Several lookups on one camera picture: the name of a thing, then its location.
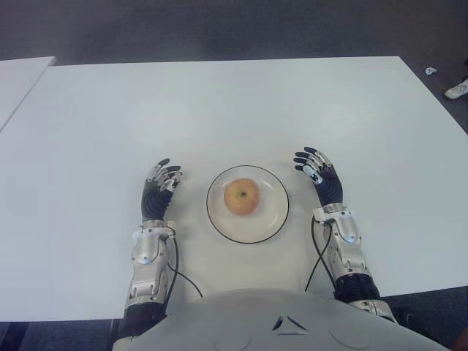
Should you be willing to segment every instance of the apple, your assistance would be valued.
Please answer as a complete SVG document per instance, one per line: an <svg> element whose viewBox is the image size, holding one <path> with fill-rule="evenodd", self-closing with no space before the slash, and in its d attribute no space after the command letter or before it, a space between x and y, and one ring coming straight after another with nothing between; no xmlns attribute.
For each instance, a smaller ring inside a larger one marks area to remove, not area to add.
<svg viewBox="0 0 468 351"><path fill-rule="evenodd" d="M249 178L236 179L226 186L224 204L238 216L248 216L257 209L260 201L258 185Z"/></svg>

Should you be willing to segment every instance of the robot finger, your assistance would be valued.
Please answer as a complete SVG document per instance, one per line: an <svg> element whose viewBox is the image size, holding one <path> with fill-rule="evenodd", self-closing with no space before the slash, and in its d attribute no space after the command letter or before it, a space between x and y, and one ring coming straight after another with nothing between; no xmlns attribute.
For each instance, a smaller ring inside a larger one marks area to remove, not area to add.
<svg viewBox="0 0 468 351"><path fill-rule="evenodd" d="M174 167L174 168L178 168L176 170L171 170L169 172L166 172L165 174L163 174L161 176L161 178L158 179L158 186L160 187L161 185L164 184L164 182L166 182L167 180L173 178L173 177L180 177L182 176L182 172L179 172L179 170L181 169L180 167Z"/></svg>
<svg viewBox="0 0 468 351"><path fill-rule="evenodd" d="M174 171L177 171L177 170L180 170L181 169L181 166L169 166L169 167L162 167L160 168L156 174L154 175L154 178L153 180L154 181L157 181L159 182L159 180L161 179L161 177L164 177L164 175L168 172L174 172Z"/></svg>
<svg viewBox="0 0 468 351"><path fill-rule="evenodd" d="M146 177L146 180L147 181L151 181L154 179L154 177L156 176L157 172L163 168L165 165L167 165L169 163L169 159L163 159L161 161L159 161L154 167L152 167L148 173L148 176Z"/></svg>
<svg viewBox="0 0 468 351"><path fill-rule="evenodd" d="M326 164L322 161L319 157L315 156L315 154L309 154L308 152L296 152L295 155L297 157L305 157L312 161L312 163L316 164L318 167L326 168Z"/></svg>
<svg viewBox="0 0 468 351"><path fill-rule="evenodd" d="M173 175L161 185L159 191L163 192L165 190L169 190L170 192L173 192L181 182L181 177L181 172L174 172Z"/></svg>
<svg viewBox="0 0 468 351"><path fill-rule="evenodd" d="M330 162L330 160L328 159L328 157L325 156L325 154L323 152L320 152L315 148L308 148L308 147L305 147L304 151L315 155L320 160L320 162L327 165L327 167L332 167L333 166L332 163Z"/></svg>
<svg viewBox="0 0 468 351"><path fill-rule="evenodd" d="M312 161L311 159L303 159L303 158L296 157L293 159L293 161L297 163L301 163L303 165L308 165L310 166L310 168L312 168L316 172L320 172L320 165L318 165L316 162Z"/></svg>

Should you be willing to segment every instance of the small white object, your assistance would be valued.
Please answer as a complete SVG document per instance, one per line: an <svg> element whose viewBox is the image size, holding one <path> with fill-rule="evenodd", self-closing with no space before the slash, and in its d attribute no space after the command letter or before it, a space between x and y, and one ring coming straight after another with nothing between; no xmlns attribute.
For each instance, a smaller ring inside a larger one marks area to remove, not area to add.
<svg viewBox="0 0 468 351"><path fill-rule="evenodd" d="M433 75L435 72L437 72L436 68L433 68L433 67L427 67L426 68L426 74L427 75Z"/></svg>
<svg viewBox="0 0 468 351"><path fill-rule="evenodd" d="M465 95L468 93L468 79L465 79L463 83L458 84L457 86L454 86L453 88L448 89L445 92L445 96L448 99L458 99L462 95Z"/></svg>

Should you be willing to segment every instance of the table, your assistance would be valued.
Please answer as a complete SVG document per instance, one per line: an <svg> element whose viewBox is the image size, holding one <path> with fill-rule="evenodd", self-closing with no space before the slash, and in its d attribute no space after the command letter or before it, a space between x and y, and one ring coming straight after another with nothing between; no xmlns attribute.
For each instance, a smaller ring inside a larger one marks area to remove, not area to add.
<svg viewBox="0 0 468 351"><path fill-rule="evenodd" d="M0 61L0 132L42 73L54 61L54 57Z"/></svg>
<svg viewBox="0 0 468 351"><path fill-rule="evenodd" d="M117 318L132 275L143 180L184 169L166 219L181 271L206 294L302 290L317 259L303 146L335 164L382 295L468 283L468 138L398 57L50 67L0 135L0 320ZM270 170L285 226L237 244L205 196L233 165ZM331 295L320 269L312 292ZM169 310L197 298L178 279Z"/></svg>

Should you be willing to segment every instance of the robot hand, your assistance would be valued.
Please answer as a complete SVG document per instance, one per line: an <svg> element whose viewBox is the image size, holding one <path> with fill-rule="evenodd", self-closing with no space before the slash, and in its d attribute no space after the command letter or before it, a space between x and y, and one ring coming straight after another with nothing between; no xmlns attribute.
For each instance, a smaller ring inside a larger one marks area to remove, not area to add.
<svg viewBox="0 0 468 351"><path fill-rule="evenodd" d="M169 159L163 159L151 168L146 178L141 197L143 223L150 220L162 221L164 219L174 189L181 181L181 166L165 167L168 163Z"/></svg>
<svg viewBox="0 0 468 351"><path fill-rule="evenodd" d="M331 203L343 203L343 189L330 160L314 148L304 148L305 152L296 152L294 162L296 170L301 170L315 185L320 203L323 206Z"/></svg>

